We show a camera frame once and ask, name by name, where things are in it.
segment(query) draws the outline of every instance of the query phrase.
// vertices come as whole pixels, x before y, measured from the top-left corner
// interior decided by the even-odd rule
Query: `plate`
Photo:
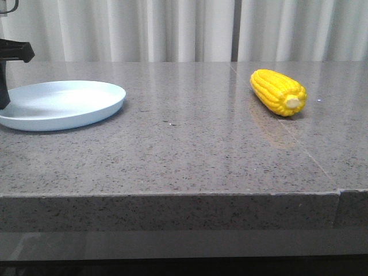
[[[9,90],[0,124],[22,131],[58,131],[89,125],[116,113],[126,92],[111,83],[45,82]]]

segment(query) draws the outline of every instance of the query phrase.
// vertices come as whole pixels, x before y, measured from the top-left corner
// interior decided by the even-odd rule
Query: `curtain fold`
[[[0,36],[35,60],[367,60],[367,14],[367,0],[20,0]]]

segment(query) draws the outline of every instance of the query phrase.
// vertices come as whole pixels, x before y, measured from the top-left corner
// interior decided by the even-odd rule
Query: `light blue plate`
[[[86,80],[45,82],[9,90],[0,124],[23,131],[58,131],[89,125],[122,107],[126,92],[111,83]]]

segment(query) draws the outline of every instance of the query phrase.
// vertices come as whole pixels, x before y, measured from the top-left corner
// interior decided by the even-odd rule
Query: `yellow corn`
[[[259,69],[251,75],[250,81],[257,97],[277,115],[292,116],[305,106],[308,97],[305,88],[288,76]]]

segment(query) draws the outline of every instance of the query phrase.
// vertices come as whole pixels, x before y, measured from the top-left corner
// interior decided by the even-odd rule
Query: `dark floor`
[[[2,262],[0,276],[95,275],[368,276],[368,255]]]

